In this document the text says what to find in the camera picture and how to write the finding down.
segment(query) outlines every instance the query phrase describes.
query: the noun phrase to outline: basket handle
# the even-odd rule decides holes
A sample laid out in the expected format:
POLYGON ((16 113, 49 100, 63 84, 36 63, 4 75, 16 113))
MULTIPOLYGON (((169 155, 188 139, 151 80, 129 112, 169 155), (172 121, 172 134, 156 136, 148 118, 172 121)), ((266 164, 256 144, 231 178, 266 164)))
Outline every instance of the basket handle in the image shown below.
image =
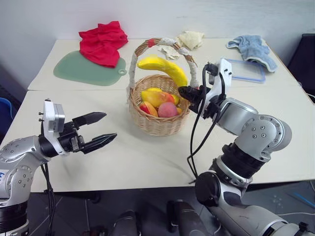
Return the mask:
POLYGON ((165 45, 165 46, 171 46, 173 47, 179 54, 184 55, 189 68, 190 68, 190 74, 191 74, 191 80, 190 80, 190 86, 193 88, 196 88, 199 86, 199 83, 196 79, 197 75, 197 64, 192 58, 192 56, 189 54, 189 51, 186 48, 181 47, 174 39, 170 38, 151 38, 146 41, 144 41, 135 51, 132 55, 132 60, 130 63, 130 69, 129 69, 129 86, 127 88, 127 92, 130 92, 130 89, 133 89, 135 87, 135 81, 134 81, 134 75, 135 75, 135 69, 138 61, 138 57, 143 54, 148 48, 153 47, 155 45, 165 45))

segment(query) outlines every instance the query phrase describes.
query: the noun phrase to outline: floor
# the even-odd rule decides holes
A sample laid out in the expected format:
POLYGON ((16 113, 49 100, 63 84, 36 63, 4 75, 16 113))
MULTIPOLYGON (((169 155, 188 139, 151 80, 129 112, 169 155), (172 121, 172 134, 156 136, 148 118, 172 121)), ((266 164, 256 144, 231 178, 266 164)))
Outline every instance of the floor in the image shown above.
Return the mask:
MULTIPOLYGON (((168 236, 166 229, 166 203, 168 200, 182 199, 190 203, 200 214, 210 235, 218 228, 218 223, 211 214, 199 204, 193 187, 132 189, 102 191, 98 204, 88 201, 91 227, 103 225, 110 231, 116 218, 124 211, 133 209, 141 214, 143 236, 168 236)), ((56 196, 57 209, 54 220, 56 236, 80 236, 86 231, 87 217, 85 201, 66 196, 56 196)), ((30 236, 43 236, 48 226, 48 198, 44 194, 32 193, 29 200, 28 219, 30 236)), ((288 212, 315 212, 315 192, 310 182, 304 181, 279 187, 248 192, 243 203, 258 205, 276 214, 288 212)), ((285 220, 298 224, 300 221, 310 225, 315 232, 314 215, 287 215, 285 220)), ((221 229, 216 236, 229 235, 221 229)))

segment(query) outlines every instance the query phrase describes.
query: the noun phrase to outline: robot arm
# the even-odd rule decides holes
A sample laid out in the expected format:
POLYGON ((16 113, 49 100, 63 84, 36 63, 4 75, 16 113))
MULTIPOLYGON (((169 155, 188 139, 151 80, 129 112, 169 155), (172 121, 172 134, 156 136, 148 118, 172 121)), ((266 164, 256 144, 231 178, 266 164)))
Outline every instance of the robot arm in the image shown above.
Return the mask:
POLYGON ((231 84, 232 72, 226 60, 222 59, 219 66, 205 67, 214 86, 206 89, 203 107, 200 106, 202 89, 180 87, 179 92, 192 103, 192 111, 197 113, 202 109, 203 118, 211 117, 237 138, 222 148, 223 155, 213 160, 209 171, 198 176, 195 183, 198 201, 236 236, 314 235, 303 224, 288 224, 264 208, 242 204, 241 197, 253 174, 271 159, 272 152, 289 144, 291 129, 275 117, 260 115, 252 106, 225 97, 224 85, 231 84))
POLYGON ((65 115, 60 104, 44 102, 41 134, 14 140, 0 150, 0 236, 27 235, 27 200, 36 169, 57 155, 70 152, 84 154, 111 142, 116 133, 105 134, 85 143, 77 130, 84 124, 102 119, 105 113, 90 113, 64 123, 65 115))

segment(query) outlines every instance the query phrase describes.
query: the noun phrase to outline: red cloth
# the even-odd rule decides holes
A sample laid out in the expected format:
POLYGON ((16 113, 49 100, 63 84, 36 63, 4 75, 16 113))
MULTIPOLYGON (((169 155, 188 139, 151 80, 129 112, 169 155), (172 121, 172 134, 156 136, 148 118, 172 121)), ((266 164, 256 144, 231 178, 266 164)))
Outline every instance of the red cloth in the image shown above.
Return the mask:
POLYGON ((117 49, 128 42, 118 21, 107 25, 98 24, 96 29, 79 32, 79 35, 82 38, 80 53, 96 64, 112 68, 117 65, 120 57, 117 49))

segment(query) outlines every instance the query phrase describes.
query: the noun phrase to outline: blue towel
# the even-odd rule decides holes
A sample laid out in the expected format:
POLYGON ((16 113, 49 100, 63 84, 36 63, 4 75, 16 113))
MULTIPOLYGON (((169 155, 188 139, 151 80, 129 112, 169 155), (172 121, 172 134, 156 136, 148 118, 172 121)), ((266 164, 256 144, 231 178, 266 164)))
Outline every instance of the blue towel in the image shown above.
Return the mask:
POLYGON ((268 56, 270 49, 262 45, 259 35, 243 35, 234 38, 226 45, 227 48, 238 48, 243 60, 256 61, 265 66, 269 72, 275 72, 276 63, 268 56))

